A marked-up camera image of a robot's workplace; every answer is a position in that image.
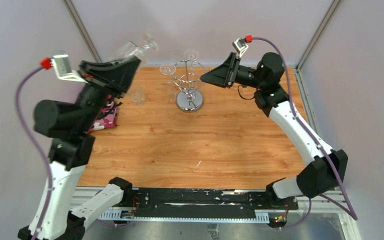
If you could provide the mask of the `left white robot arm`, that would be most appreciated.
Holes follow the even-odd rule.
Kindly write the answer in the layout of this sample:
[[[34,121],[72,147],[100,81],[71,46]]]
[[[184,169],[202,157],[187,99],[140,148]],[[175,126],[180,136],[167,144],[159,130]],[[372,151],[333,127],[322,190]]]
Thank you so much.
[[[71,70],[66,54],[44,58],[29,73],[54,69],[58,79],[83,83],[75,102],[44,99],[33,111],[33,130],[52,140],[48,154],[38,152],[46,170],[41,201],[32,222],[18,231],[21,240],[80,240],[90,225],[110,207],[119,204],[136,210],[139,199],[133,185],[120,177],[111,179],[99,193],[78,207],[71,199],[93,150],[89,129],[109,99],[125,96],[141,60],[131,56],[109,62],[81,61]]]

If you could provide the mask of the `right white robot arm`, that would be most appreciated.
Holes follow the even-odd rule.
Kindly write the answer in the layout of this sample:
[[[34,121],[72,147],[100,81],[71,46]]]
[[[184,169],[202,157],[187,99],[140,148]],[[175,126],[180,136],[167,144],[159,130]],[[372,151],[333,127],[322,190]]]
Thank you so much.
[[[234,83],[255,88],[254,101],[263,113],[273,120],[291,140],[306,167],[294,177],[282,178],[266,186],[265,201],[278,209],[287,198],[304,195],[314,198],[339,186],[345,177],[348,156],[344,150],[333,149],[301,119],[289,95],[280,85],[285,72],[282,58],[274,52],[265,53],[256,68],[240,65],[232,52],[216,68],[203,74],[202,82],[221,88]]]

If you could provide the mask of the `clear wine glass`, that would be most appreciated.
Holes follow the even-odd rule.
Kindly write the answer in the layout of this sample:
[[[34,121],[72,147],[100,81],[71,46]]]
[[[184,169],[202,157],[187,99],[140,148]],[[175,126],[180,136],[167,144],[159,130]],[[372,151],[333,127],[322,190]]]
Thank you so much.
[[[164,94],[169,103],[176,100],[175,84],[173,82],[173,74],[176,71],[176,66],[172,63],[164,63],[159,68],[162,75],[166,76],[167,82],[164,88]]]
[[[199,52],[197,50],[189,49],[189,50],[186,50],[183,55],[184,55],[186,60],[195,61],[199,57]]]
[[[145,93],[139,83],[133,83],[128,90],[128,94],[135,105],[143,106],[145,104]]]
[[[133,58],[138,58],[142,62],[146,61],[147,52],[150,50],[158,52],[159,46],[149,33],[143,34],[143,43],[136,44],[128,41],[122,45],[108,60],[112,64],[122,64],[130,61]]]

